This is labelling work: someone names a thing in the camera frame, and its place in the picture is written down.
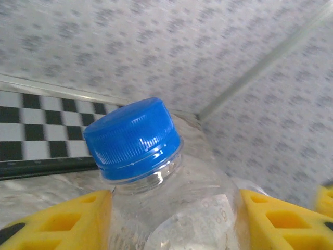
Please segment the clear plastic bottle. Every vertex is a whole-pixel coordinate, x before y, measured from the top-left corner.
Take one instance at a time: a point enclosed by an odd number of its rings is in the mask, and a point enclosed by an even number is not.
[[[238,188],[217,167],[182,155],[162,100],[122,107],[84,136],[102,178],[116,186],[109,249],[248,249]]]

